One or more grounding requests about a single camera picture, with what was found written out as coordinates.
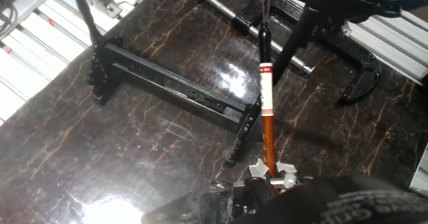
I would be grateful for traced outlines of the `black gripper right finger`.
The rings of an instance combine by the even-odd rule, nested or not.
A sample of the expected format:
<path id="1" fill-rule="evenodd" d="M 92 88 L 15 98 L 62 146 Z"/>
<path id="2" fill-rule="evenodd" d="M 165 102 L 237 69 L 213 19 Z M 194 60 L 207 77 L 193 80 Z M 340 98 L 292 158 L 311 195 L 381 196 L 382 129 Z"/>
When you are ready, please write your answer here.
<path id="1" fill-rule="evenodd" d="M 278 176 L 270 179 L 270 184 L 277 189 L 290 189 L 297 185 L 297 169 L 292 164 L 277 162 Z"/>

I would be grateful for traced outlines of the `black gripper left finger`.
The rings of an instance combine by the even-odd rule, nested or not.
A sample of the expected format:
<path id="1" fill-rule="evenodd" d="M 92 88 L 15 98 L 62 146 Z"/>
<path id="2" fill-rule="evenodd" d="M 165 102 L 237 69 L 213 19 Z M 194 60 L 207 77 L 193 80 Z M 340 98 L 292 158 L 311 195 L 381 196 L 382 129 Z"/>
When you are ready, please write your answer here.
<path id="1" fill-rule="evenodd" d="M 279 195 L 266 174 L 269 168 L 262 159 L 248 166 L 250 177 L 233 184 L 233 217 L 253 215 L 267 202 Z"/>

